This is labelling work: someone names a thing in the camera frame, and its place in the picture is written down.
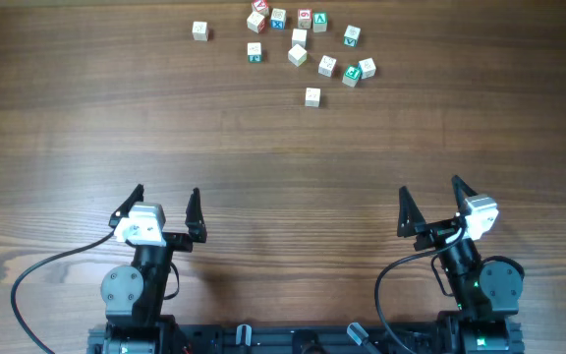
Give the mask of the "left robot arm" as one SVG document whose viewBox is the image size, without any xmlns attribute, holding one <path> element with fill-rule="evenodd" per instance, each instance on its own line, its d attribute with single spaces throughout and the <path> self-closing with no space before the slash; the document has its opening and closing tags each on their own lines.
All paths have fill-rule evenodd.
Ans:
<svg viewBox="0 0 566 354">
<path fill-rule="evenodd" d="M 193 189 L 186 207 L 186 233 L 169 232 L 162 205 L 143 200 L 139 184 L 111 214 L 109 226 L 116 239 L 135 249 L 129 265 L 111 269 L 103 278 L 100 295 L 105 303 L 105 328 L 88 335 L 87 352 L 191 353 L 192 345 L 172 315 L 161 313 L 171 297 L 165 293 L 176 252 L 190 253 L 204 243 L 207 231 L 200 190 Z"/>
</svg>

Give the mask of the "blue edged wooden block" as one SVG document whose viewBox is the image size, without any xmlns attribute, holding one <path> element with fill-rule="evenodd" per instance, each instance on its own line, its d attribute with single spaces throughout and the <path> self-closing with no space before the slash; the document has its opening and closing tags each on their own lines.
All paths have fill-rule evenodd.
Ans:
<svg viewBox="0 0 566 354">
<path fill-rule="evenodd" d="M 373 77 L 376 72 L 376 66 L 372 58 L 361 60 L 359 62 L 359 69 L 361 71 L 362 79 Z"/>
</svg>

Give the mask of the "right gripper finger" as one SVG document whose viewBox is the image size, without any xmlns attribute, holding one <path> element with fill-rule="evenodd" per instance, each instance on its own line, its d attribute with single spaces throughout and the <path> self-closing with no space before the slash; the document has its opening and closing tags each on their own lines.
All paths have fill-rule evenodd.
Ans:
<svg viewBox="0 0 566 354">
<path fill-rule="evenodd" d="M 399 189 L 398 237 L 412 237 L 426 231 L 427 223 L 406 186 Z"/>
<path fill-rule="evenodd" d="M 465 212 L 466 198 L 476 196 L 478 193 L 473 190 L 460 176 L 454 175 L 451 178 L 456 204 L 460 212 Z"/>
</svg>

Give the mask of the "blue P wooden block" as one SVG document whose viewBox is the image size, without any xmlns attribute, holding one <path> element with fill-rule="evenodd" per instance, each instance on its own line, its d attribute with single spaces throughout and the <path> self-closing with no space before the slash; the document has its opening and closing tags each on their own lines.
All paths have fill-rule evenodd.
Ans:
<svg viewBox="0 0 566 354">
<path fill-rule="evenodd" d="M 301 66 L 307 60 L 308 53 L 300 44 L 294 45 L 288 51 L 288 60 L 296 67 Z"/>
</svg>

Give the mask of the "wooden picture block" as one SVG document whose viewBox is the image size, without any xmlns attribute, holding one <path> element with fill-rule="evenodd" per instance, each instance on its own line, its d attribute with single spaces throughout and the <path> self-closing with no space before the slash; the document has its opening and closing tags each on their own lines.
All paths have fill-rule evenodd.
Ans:
<svg viewBox="0 0 566 354">
<path fill-rule="evenodd" d="M 323 55 L 318 64 L 318 72 L 325 77 L 332 77 L 336 63 L 337 60 L 335 58 Z"/>
</svg>

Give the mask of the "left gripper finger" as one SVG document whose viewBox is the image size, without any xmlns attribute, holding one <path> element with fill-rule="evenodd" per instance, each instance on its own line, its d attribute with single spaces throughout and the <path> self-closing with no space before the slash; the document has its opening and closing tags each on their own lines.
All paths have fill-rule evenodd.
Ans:
<svg viewBox="0 0 566 354">
<path fill-rule="evenodd" d="M 143 201 L 143 193 L 143 184 L 137 184 L 131 194 L 111 214 L 108 226 L 110 228 L 116 228 L 121 219 L 128 216 L 134 204 Z"/>
<path fill-rule="evenodd" d="M 194 188 L 186 208 L 185 225 L 188 234 L 195 243 L 205 243 L 207 239 L 206 225 L 200 203 L 200 190 Z"/>
</svg>

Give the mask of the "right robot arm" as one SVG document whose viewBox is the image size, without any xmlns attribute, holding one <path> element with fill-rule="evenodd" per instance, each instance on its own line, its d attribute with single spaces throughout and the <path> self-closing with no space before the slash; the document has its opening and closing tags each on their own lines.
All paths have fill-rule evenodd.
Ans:
<svg viewBox="0 0 566 354">
<path fill-rule="evenodd" d="M 433 251 L 440 261 L 456 311 L 443 311 L 433 323 L 430 339 L 413 339 L 417 353 L 523 353 L 521 325 L 511 321 L 519 312 L 525 271 L 503 256 L 484 258 L 476 242 L 498 214 L 497 202 L 479 194 L 459 176 L 452 178 L 457 213 L 427 222 L 406 187 L 399 190 L 397 235 L 416 238 L 417 251 Z"/>
</svg>

